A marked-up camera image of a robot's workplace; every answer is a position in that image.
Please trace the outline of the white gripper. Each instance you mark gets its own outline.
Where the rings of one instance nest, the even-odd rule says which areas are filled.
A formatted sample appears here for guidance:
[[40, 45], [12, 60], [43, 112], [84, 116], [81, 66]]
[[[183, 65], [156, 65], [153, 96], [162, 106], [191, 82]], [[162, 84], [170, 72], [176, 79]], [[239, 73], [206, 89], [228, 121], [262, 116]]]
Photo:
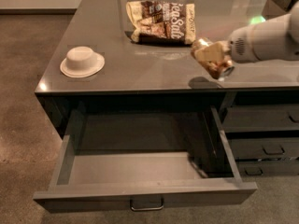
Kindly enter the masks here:
[[232, 59], [237, 63], [255, 63], [258, 59], [252, 45], [254, 28], [254, 25], [249, 25], [234, 30], [228, 39], [230, 48], [223, 41], [194, 43], [194, 58], [198, 62], [221, 62], [231, 53]]

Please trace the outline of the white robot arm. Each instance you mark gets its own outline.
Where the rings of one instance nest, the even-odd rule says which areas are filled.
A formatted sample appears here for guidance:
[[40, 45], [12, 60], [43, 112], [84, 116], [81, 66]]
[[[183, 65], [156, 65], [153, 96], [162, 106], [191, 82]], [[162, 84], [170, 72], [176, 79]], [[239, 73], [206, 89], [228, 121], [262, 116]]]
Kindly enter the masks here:
[[198, 62], [221, 61], [225, 55], [237, 63], [298, 61], [298, 52], [299, 2], [283, 16], [234, 30], [227, 41], [208, 43], [200, 38], [192, 45]]

